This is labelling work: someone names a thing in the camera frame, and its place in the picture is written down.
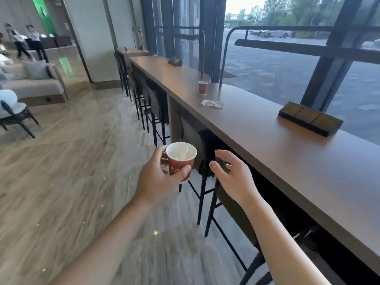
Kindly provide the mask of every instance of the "sky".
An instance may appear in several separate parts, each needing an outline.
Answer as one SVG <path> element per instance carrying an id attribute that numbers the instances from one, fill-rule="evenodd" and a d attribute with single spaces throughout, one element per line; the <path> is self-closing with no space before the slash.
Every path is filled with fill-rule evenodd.
<path id="1" fill-rule="evenodd" d="M 263 7 L 264 2 L 265 0 L 227 0 L 226 14 L 238 14 L 241 9 L 245 9 L 245 13 L 248 14 L 256 5 Z"/>

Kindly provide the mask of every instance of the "cup rim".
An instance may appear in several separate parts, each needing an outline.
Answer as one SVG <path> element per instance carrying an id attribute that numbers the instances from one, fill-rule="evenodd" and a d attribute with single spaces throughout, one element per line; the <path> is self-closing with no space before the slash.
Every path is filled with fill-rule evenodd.
<path id="1" fill-rule="evenodd" d="M 194 157 L 189 158 L 189 159 L 186 159 L 186 160 L 178 160 L 178 159 L 175 159 L 175 158 L 170 157 L 169 154 L 168 154 L 168 152 L 167 152 L 167 150 L 168 150 L 168 148 L 169 148 L 171 145 L 173 145 L 173 144 L 177 144 L 177 143 L 184 143 L 184 144 L 188 144 L 188 145 L 192 146 L 192 147 L 195 149 L 195 155 L 194 155 Z M 166 150 L 165 150 L 165 153 L 166 153 L 166 155 L 168 156 L 168 158 L 170 158 L 170 159 L 172 159 L 172 160 L 174 160 L 174 161 L 178 161 L 178 162 L 186 162 L 186 161 L 190 161 L 190 160 L 194 159 L 195 157 L 197 157 L 198 151 L 197 151 L 197 149 L 195 148 L 195 146 L 192 145 L 192 144 L 190 144 L 190 143 L 187 143 L 187 142 L 174 142 L 174 143 L 169 144 L 169 146 L 168 146 L 168 147 L 166 148 Z"/>

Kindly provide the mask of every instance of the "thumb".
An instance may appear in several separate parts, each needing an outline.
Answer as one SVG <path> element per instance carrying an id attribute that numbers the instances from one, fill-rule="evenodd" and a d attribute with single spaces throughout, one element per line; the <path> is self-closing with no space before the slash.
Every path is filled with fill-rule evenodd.
<path id="1" fill-rule="evenodd" d="M 169 178 L 173 186 L 181 182 L 187 176 L 190 170 L 191 170 L 191 166 L 187 165 L 187 166 L 182 167 L 181 170 L 179 170 L 174 175 L 170 176 Z"/>
<path id="2" fill-rule="evenodd" d="M 211 161 L 210 162 L 210 169 L 212 172 L 214 172 L 214 174 L 216 175 L 216 177 L 219 179 L 220 182 L 223 182 L 228 173 L 226 173 L 222 168 L 221 166 L 219 165 L 219 163 L 215 162 L 215 161 Z"/>

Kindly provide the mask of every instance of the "green sign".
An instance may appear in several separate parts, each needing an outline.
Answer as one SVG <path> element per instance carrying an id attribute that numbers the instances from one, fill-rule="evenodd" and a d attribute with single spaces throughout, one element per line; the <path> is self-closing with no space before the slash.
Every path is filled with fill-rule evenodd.
<path id="1" fill-rule="evenodd" d="M 57 31 L 55 30 L 53 21 L 50 18 L 48 9 L 45 5 L 44 0 L 33 0 L 34 6 L 37 9 L 38 14 L 40 15 L 41 21 L 45 27 L 45 30 L 48 34 L 57 35 Z"/>

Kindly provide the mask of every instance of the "paper cup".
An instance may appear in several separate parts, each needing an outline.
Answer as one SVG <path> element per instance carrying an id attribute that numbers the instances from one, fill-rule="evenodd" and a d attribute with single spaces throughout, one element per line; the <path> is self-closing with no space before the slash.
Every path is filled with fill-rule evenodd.
<path id="1" fill-rule="evenodd" d="M 209 83 L 207 81 L 199 81 L 198 86 L 199 86 L 199 93 L 204 95 L 207 93 L 207 85 Z"/>
<path id="2" fill-rule="evenodd" d="M 178 156 L 181 155 L 181 152 L 186 150 L 186 147 L 188 147 L 186 159 L 185 160 L 177 159 Z M 193 168 L 194 159 L 195 159 L 195 156 L 197 155 L 197 149 L 192 144 L 185 143 L 185 142 L 176 142 L 168 146 L 168 148 L 166 149 L 166 154 L 168 156 L 168 161 L 169 161 L 169 175 L 174 175 L 179 170 L 181 170 L 182 167 L 186 165 L 190 165 L 191 169 Z M 190 174 L 191 174 L 191 170 L 187 174 L 187 176 L 182 180 L 182 182 L 187 181 L 190 178 Z"/>

